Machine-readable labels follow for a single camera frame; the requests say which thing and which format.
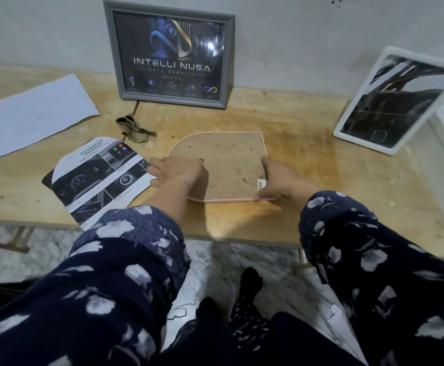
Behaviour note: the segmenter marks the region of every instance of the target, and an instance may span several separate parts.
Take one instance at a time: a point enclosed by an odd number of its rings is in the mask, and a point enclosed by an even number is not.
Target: person
[[[268,182],[254,200],[287,197],[301,209],[301,245],[342,302],[367,363],[444,364],[444,261],[351,197],[262,161]],[[160,352],[190,268],[180,226],[203,165],[177,157],[150,164],[158,188],[150,198],[105,213],[65,261],[0,309],[0,364],[361,364],[289,314],[263,319],[253,268],[241,277],[228,329],[206,298]]]

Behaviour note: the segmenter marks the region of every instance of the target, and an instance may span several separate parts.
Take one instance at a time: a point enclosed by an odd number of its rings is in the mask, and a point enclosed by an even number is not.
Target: floral sleeve
[[[444,364],[444,261],[334,191],[310,198],[299,231],[370,365]]]
[[[189,266],[179,226],[160,210],[110,210],[0,310],[0,364],[152,361]]]

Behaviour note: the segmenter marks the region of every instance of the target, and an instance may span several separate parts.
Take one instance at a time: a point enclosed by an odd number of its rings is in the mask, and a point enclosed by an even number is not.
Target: foot
[[[198,308],[196,309],[197,319],[200,319],[204,315],[210,315],[214,317],[216,320],[220,320],[219,306],[210,297],[204,298],[198,305]]]
[[[240,277],[239,300],[252,303],[254,297],[262,288],[262,277],[252,267],[244,270]]]

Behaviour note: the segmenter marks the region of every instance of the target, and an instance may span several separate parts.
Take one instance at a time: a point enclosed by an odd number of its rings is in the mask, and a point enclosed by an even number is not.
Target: picture frame
[[[332,133],[393,155],[443,102],[444,60],[388,46]]]
[[[103,0],[122,100],[225,109],[235,16]]]

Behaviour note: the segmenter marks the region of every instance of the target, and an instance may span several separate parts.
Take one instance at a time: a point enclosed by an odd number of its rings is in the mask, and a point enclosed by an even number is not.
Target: gray picture frame
[[[105,17],[107,20],[110,46],[114,60],[115,75],[117,78],[118,93],[122,100],[149,101],[164,104],[178,104],[188,106],[200,106],[207,108],[226,109],[229,101],[230,91],[234,82],[234,40],[235,40],[235,16],[232,14],[221,14],[208,11],[194,11],[176,8],[166,8],[161,6],[144,5],[132,2],[122,2],[114,0],[103,0]],[[223,62],[222,77],[220,84],[219,101],[196,98],[177,98],[172,96],[133,93],[125,89],[125,79],[122,71],[120,50],[115,29],[114,12],[123,11],[145,15],[155,15],[170,18],[185,18],[216,23],[225,23],[223,34]]]

